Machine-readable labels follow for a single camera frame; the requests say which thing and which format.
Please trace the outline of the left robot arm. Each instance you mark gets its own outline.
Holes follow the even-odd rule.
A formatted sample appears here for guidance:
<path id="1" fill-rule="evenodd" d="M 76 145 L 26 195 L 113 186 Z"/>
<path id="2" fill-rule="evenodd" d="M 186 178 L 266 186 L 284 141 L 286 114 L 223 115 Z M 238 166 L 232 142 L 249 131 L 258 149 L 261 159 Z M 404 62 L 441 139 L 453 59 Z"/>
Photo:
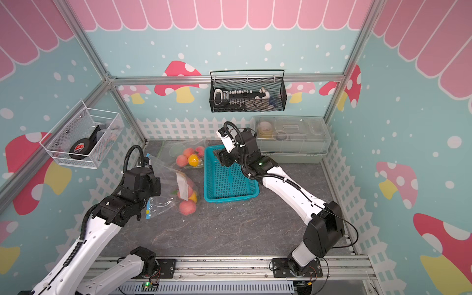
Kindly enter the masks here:
<path id="1" fill-rule="evenodd" d="M 23 295 L 108 295 L 126 281 L 142 277 L 153 281 L 162 268 L 155 252 L 135 248 L 125 258 L 102 274 L 84 280 L 105 246 L 132 219 L 141 220 L 150 197 L 161 193 L 161 182 L 155 176 L 150 160 L 139 145 L 126 153 L 122 178 L 113 193 L 92 205 L 84 214 L 79 238 L 60 262 Z"/>

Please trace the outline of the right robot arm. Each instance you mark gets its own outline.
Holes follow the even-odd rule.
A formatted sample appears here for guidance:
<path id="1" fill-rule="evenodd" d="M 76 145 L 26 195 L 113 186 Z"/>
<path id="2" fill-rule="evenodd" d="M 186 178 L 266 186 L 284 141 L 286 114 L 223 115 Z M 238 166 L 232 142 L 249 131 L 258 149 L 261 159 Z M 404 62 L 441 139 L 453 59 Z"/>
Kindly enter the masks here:
<path id="1" fill-rule="evenodd" d="M 288 255 L 288 268 L 295 276 L 308 271 L 312 261 L 324 258 L 337 248 L 345 234 L 345 226 L 352 223 L 343 218 L 338 203 L 326 203 L 290 178 L 283 168 L 269 156 L 261 154 L 257 133 L 226 121 L 217 136 L 224 147 L 216 152 L 220 164 L 226 167 L 237 163 L 242 174 L 276 193 L 306 224 L 302 242 Z"/>

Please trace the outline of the pink peach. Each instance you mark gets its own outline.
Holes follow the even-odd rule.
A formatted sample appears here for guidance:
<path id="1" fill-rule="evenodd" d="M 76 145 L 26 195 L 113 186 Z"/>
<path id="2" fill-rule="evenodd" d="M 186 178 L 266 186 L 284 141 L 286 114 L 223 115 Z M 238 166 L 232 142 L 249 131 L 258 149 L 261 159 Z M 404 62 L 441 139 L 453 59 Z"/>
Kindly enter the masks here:
<path id="1" fill-rule="evenodd" d="M 203 146 L 198 146 L 195 148 L 195 154 L 202 159 L 205 155 L 205 148 Z"/>
<path id="2" fill-rule="evenodd" d="M 185 155 L 179 155 L 176 158 L 175 163 L 177 164 L 178 167 L 185 167 L 189 164 L 188 158 Z"/>
<path id="3" fill-rule="evenodd" d="M 179 212 L 184 216 L 188 216 L 195 213 L 196 209 L 196 203 L 192 200 L 183 200 L 179 204 Z"/>
<path id="4" fill-rule="evenodd" d="M 177 190 L 177 197 L 181 200 L 189 200 L 194 195 L 194 189 L 190 186 Z"/>

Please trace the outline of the clear green zip-top bag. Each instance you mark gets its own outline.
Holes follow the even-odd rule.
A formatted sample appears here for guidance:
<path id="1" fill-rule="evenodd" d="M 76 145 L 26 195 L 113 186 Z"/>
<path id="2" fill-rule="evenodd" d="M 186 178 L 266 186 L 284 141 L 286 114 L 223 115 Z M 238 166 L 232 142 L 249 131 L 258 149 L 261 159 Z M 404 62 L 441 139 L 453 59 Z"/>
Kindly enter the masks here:
<path id="1" fill-rule="evenodd" d="M 192 139 L 192 140 L 174 140 L 174 141 L 164 141 L 162 147 L 158 153 L 158 159 L 161 160 L 164 164 L 168 165 L 170 168 L 176 170 L 184 169 L 193 169 L 193 168 L 203 168 L 204 167 L 204 158 L 200 159 L 201 165 L 198 167 L 191 167 L 189 164 L 185 167 L 178 167 L 175 163 L 176 158 L 179 155 L 183 155 L 185 149 L 193 148 L 195 149 L 198 146 L 203 146 L 206 150 L 208 142 L 205 139 Z"/>

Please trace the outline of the orange-pink peach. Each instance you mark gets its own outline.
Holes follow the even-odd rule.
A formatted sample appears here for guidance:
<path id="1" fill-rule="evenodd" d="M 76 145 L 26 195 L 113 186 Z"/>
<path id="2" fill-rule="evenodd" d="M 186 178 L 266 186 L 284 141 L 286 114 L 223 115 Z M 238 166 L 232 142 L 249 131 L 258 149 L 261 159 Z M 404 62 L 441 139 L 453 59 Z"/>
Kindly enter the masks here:
<path id="1" fill-rule="evenodd" d="M 188 149 L 185 149 L 184 152 L 183 152 L 183 156 L 189 158 L 190 156 L 192 156 L 193 154 L 195 153 L 194 149 L 189 147 Z"/>

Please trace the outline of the yellow peach with leaf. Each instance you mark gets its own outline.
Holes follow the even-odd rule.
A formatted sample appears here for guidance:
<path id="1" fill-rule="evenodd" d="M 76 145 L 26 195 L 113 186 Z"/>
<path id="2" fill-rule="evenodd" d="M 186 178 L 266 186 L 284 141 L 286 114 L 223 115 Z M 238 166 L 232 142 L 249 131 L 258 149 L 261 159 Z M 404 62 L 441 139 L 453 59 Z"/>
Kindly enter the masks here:
<path id="1" fill-rule="evenodd" d="M 195 191 L 191 194 L 190 197 L 188 197 L 188 200 L 193 201 L 195 204 L 198 202 L 198 196 Z"/>

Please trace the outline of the blue stick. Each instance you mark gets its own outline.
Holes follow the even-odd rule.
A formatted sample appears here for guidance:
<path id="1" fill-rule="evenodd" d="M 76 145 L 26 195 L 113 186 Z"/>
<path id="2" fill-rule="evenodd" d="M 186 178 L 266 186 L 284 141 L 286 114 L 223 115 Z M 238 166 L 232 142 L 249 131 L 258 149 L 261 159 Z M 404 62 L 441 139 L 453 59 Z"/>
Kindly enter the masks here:
<path id="1" fill-rule="evenodd" d="M 177 190 L 192 187 L 199 199 L 197 185 L 185 173 L 165 165 L 157 157 L 146 155 L 154 169 L 156 177 L 161 179 L 161 196 L 150 197 L 146 205 L 146 219 L 162 215 L 170 210 L 179 212 L 179 204 L 183 200 L 177 197 Z"/>

